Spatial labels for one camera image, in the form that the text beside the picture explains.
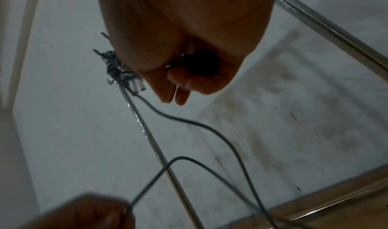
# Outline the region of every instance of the blurry hand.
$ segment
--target blurry hand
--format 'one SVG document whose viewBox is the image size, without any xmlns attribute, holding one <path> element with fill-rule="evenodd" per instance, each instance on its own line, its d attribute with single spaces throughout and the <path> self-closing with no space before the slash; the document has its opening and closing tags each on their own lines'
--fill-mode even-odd
<svg viewBox="0 0 388 229">
<path fill-rule="evenodd" d="M 211 94 L 236 75 L 261 40 L 274 0 L 99 0 L 119 58 L 143 77 L 162 102 L 185 104 L 191 91 Z M 212 50 L 215 76 L 164 65 L 182 54 Z"/>
<path fill-rule="evenodd" d="M 84 195 L 51 211 L 21 229 L 134 229 L 128 203 L 113 198 Z"/>
</svg>

